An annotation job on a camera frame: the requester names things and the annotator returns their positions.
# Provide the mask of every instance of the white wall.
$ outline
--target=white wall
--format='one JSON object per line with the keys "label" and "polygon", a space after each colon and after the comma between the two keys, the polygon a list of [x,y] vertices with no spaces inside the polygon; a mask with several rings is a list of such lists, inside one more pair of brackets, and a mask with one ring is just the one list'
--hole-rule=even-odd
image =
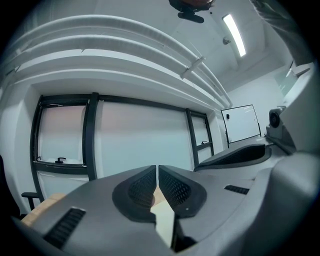
{"label": "white wall", "polygon": [[36,192],[30,166],[30,134],[40,94],[31,86],[7,88],[0,120],[0,154],[5,177],[21,213],[30,210],[23,192]]}
{"label": "white wall", "polygon": [[262,136],[267,132],[269,111],[283,104],[284,97],[274,76],[284,69],[278,68],[228,93],[233,108],[253,104]]}

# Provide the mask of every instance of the whiteboard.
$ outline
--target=whiteboard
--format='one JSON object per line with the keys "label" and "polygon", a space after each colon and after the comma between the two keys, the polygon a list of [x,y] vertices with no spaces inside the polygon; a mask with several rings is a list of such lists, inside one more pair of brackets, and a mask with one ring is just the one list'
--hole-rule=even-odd
{"label": "whiteboard", "polygon": [[253,105],[240,106],[221,111],[229,143],[260,135],[258,119]]}

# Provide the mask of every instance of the black window frame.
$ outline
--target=black window frame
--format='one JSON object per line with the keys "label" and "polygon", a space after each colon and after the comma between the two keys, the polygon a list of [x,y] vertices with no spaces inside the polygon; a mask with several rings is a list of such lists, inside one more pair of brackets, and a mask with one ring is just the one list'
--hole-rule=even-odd
{"label": "black window frame", "polygon": [[[95,162],[95,124],[97,106],[99,101],[133,104],[183,112],[186,114],[187,117],[187,123],[189,127],[189,134],[192,145],[194,167],[196,167],[199,164],[199,150],[210,147],[211,155],[214,155],[214,147],[212,142],[210,126],[207,114],[205,113],[199,113],[188,108],[173,106],[145,99],[137,99],[114,95],[100,95],[97,92],[93,92],[92,94],[64,94],[53,96],[41,96],[34,113],[30,136],[31,172],[34,186],[41,202],[44,200],[44,196],[42,194],[38,179],[38,171],[56,174],[88,175],[89,181],[97,179]],[[38,159],[38,139],[43,109],[69,106],[86,106],[82,129],[83,164],[61,164],[40,161]],[[202,118],[204,120],[209,142],[197,146],[195,130],[192,123],[192,117]]]}
{"label": "black window frame", "polygon": [[[193,153],[193,163],[194,163],[194,168],[196,168],[199,165],[198,151],[210,147],[211,156],[214,156],[215,155],[214,144],[213,144],[213,141],[212,141],[211,130],[210,130],[210,125],[209,125],[207,114],[199,113],[199,112],[196,112],[196,111],[192,111],[189,108],[187,108],[185,110],[185,112],[186,112],[186,117],[187,117],[188,127],[189,127],[189,133],[190,133],[190,139],[191,139],[191,147],[192,147],[192,153]],[[209,142],[202,143],[201,145],[197,145],[196,134],[195,134],[194,124],[192,122],[192,117],[202,118],[203,119],[204,124],[205,124],[205,128],[206,128],[206,133],[208,134]]]}
{"label": "black window frame", "polygon": [[[30,136],[30,165],[35,190],[38,193],[41,202],[44,201],[44,196],[40,187],[38,171],[67,175],[88,175],[89,181],[93,181],[97,178],[94,134],[98,97],[99,94],[96,92],[92,94],[66,94],[40,97],[32,121]],[[38,141],[43,110],[71,106],[86,106],[82,127],[83,164],[51,163],[41,161],[38,156]]]}

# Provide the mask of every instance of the black chair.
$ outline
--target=black chair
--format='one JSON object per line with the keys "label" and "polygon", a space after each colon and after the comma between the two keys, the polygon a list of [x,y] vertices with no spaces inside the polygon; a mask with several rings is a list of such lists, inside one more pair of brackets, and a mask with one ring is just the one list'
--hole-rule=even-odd
{"label": "black chair", "polygon": [[[20,214],[20,209],[9,190],[7,180],[6,180],[6,175],[5,175],[4,161],[1,155],[0,155],[0,191],[1,191],[1,196],[3,198],[3,209],[5,209],[10,216],[16,217],[20,220],[23,219],[26,215]],[[21,194],[21,196],[23,198],[28,198],[30,209],[32,211],[35,208],[33,199],[39,198],[38,194],[35,192],[24,192]]]}

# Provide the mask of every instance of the ceiling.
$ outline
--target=ceiling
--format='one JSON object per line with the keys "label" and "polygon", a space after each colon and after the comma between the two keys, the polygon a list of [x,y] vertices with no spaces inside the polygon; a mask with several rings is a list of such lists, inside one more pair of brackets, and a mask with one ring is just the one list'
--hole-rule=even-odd
{"label": "ceiling", "polygon": [[[69,16],[98,14],[129,18],[174,37],[198,56],[227,92],[279,67],[292,58],[283,41],[256,14],[249,0],[217,0],[198,15],[203,24],[179,19],[168,0],[52,0],[42,2],[22,24],[15,38],[49,21]],[[246,55],[240,57],[222,17],[231,14],[241,34]],[[224,45],[228,37],[231,43]]]}

